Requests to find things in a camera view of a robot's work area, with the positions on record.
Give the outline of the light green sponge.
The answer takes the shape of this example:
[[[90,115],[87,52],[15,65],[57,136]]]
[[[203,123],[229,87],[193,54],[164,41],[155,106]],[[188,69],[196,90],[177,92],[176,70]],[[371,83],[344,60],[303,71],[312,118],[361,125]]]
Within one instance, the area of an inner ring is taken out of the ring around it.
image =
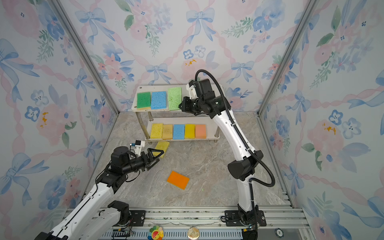
[[[170,111],[179,110],[179,104],[182,102],[182,88],[174,87],[168,89],[168,105]]]

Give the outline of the bright yellow sponge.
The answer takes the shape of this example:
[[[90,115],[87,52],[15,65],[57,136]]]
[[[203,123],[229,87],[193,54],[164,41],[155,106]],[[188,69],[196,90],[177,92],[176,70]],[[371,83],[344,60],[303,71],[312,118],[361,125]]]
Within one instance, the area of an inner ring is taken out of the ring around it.
[[[151,128],[151,139],[159,140],[163,138],[163,126],[162,123],[152,124]]]

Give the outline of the blue sponge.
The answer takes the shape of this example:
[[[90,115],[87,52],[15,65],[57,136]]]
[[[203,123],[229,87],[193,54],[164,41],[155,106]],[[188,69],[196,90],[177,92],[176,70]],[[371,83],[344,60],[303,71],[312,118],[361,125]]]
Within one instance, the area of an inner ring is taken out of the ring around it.
[[[173,128],[173,140],[184,140],[185,139],[185,125],[174,125]]]
[[[167,108],[167,92],[153,92],[151,98],[151,109],[162,110]]]

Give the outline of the pale yellow worn sponge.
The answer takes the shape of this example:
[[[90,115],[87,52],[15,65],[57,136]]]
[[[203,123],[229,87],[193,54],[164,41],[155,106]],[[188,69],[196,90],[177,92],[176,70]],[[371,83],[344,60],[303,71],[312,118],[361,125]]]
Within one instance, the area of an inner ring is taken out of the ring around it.
[[[173,125],[163,125],[163,133],[162,133],[162,139],[163,140],[171,140],[173,139]]]

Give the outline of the yellow sponge front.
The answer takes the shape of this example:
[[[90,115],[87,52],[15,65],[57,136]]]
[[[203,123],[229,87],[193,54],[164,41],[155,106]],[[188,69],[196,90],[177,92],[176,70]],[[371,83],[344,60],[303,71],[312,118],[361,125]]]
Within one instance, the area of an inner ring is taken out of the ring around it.
[[[196,125],[186,124],[185,125],[185,139],[195,139]]]

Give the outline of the salmon pink sponge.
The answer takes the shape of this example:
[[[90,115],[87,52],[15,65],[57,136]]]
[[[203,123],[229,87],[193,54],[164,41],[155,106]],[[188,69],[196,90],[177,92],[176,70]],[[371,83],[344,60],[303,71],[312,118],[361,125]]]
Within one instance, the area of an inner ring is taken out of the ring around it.
[[[207,127],[206,125],[195,125],[195,139],[206,139]]]

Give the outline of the orange sponge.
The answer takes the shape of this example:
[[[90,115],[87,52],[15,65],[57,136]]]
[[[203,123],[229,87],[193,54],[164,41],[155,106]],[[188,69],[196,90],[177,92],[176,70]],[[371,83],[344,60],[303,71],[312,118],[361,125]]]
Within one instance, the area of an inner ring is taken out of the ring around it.
[[[185,190],[190,179],[184,175],[181,175],[175,171],[172,171],[170,176],[167,179],[167,182],[182,189]]]

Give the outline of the dark green sponge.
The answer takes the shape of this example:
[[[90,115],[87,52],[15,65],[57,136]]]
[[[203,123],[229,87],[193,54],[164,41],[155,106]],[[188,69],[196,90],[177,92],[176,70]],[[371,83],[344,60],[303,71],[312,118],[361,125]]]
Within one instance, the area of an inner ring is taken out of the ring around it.
[[[143,92],[137,94],[137,110],[151,109],[151,92]]]

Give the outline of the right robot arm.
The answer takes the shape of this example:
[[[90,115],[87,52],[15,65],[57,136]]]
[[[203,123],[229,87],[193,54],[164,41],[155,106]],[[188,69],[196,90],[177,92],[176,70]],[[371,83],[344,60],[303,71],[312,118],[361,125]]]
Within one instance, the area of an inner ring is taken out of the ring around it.
[[[235,160],[228,164],[228,170],[237,180],[239,203],[238,217],[235,219],[249,229],[266,226],[266,220],[255,201],[253,183],[273,187],[276,179],[270,168],[263,162],[264,154],[256,150],[244,136],[235,120],[231,106],[221,88],[217,96],[210,80],[191,80],[179,108],[182,112],[195,116],[209,116],[222,131],[234,153]]]

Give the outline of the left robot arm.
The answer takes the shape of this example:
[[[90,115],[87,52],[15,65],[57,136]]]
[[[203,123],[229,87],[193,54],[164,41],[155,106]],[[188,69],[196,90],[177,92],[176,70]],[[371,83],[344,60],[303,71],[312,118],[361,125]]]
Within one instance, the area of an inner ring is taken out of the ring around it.
[[[133,222],[129,204],[113,201],[100,212],[120,187],[128,183],[128,174],[150,170],[164,155],[163,150],[149,148],[136,155],[128,147],[117,147],[111,160],[98,175],[90,192],[75,209],[50,232],[41,232],[37,240],[97,240],[112,226],[125,228]]]

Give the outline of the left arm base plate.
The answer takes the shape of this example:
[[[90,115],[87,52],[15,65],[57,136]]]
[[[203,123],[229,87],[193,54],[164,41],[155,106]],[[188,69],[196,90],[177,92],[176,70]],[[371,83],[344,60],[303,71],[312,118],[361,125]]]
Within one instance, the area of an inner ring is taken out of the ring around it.
[[[114,227],[143,227],[146,219],[145,210],[118,211],[118,222]]]

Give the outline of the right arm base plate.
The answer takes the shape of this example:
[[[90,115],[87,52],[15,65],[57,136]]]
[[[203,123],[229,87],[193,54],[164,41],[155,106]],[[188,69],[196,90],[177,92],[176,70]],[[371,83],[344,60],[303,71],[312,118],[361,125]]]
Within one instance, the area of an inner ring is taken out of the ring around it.
[[[264,212],[256,210],[256,214],[253,211],[247,213],[237,211],[225,211],[224,215],[220,217],[220,220],[226,224],[227,227],[251,227],[257,223],[258,227],[266,227],[267,222]]]

